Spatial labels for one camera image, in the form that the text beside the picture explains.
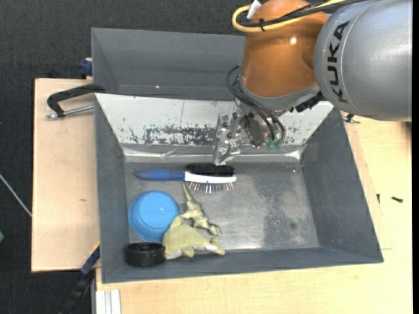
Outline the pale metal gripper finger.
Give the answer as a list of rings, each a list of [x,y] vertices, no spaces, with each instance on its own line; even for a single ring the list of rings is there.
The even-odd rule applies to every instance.
[[[242,140],[239,135],[233,137],[223,137],[220,146],[220,164],[225,165],[233,157],[241,153],[240,147],[242,146]]]
[[[230,133],[230,120],[227,114],[220,114],[215,129],[213,157],[215,165],[221,166],[226,162],[230,152],[228,134]]]

